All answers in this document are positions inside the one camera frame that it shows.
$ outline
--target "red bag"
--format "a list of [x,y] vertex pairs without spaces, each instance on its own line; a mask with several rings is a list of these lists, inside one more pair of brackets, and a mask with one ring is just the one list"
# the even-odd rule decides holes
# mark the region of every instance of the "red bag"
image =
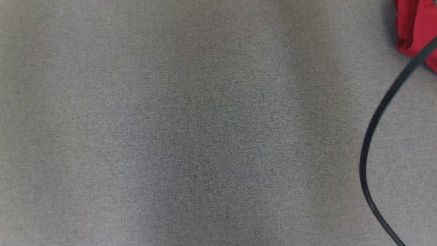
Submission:
[[[398,8],[398,50],[414,57],[437,36],[437,5],[433,0],[394,0]],[[437,73],[437,50],[426,63]]]

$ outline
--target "red object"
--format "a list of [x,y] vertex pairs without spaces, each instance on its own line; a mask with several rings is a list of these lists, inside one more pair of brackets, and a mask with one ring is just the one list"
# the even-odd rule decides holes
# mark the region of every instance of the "red object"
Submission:
[[[437,5],[433,0],[394,0],[398,8],[398,50],[414,57],[437,36]],[[426,63],[437,73],[437,50]]]

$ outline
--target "red cloth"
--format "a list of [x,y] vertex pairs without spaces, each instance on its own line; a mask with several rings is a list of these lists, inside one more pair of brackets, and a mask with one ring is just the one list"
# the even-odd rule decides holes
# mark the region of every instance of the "red cloth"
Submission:
[[[432,0],[394,0],[398,8],[398,50],[414,57],[437,36],[437,6]],[[437,50],[426,63],[437,73]]]

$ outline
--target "black cable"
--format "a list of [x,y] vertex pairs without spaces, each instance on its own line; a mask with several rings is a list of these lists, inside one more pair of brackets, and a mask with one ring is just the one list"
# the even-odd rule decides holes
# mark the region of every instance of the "black cable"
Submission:
[[367,164],[367,156],[369,154],[370,142],[372,141],[373,133],[375,133],[376,126],[378,125],[379,120],[382,117],[385,109],[399,91],[401,86],[407,80],[407,78],[414,72],[414,70],[437,48],[437,37],[435,37],[431,42],[429,42],[425,48],[423,48],[416,57],[414,57],[408,65],[404,68],[401,74],[396,78],[395,82],[393,82],[392,86],[388,89],[382,101],[379,103],[378,108],[375,111],[372,119],[370,120],[369,126],[367,127],[366,135],[364,136],[363,146],[361,147],[361,156],[360,156],[360,182],[361,188],[363,190],[364,197],[366,198],[367,204],[372,210],[378,222],[382,225],[384,230],[390,235],[390,237],[397,243],[399,246],[405,246],[402,240],[396,235],[396,233],[392,230],[392,228],[387,224],[381,213],[376,208],[375,202],[370,195],[369,187],[367,185],[367,177],[366,177],[366,164]]

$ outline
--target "gray textile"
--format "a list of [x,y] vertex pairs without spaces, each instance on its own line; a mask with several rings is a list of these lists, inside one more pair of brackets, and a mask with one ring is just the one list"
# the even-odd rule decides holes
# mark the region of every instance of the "gray textile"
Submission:
[[[361,194],[409,58],[391,0],[0,0],[0,245],[394,245]],[[437,76],[375,135],[369,183],[437,241]]]

